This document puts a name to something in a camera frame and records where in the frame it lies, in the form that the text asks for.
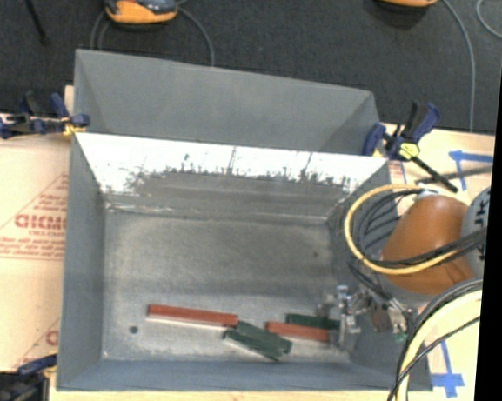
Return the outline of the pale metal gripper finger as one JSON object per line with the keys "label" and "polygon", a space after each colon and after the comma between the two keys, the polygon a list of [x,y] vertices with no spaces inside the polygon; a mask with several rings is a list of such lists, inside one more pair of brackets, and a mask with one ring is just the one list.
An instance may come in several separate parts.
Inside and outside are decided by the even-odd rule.
{"label": "pale metal gripper finger", "polygon": [[338,348],[354,349],[361,333],[358,319],[355,315],[343,313],[340,315],[335,345]]}
{"label": "pale metal gripper finger", "polygon": [[347,285],[337,285],[332,292],[325,295],[320,304],[320,316],[342,317],[353,316],[352,294]]}

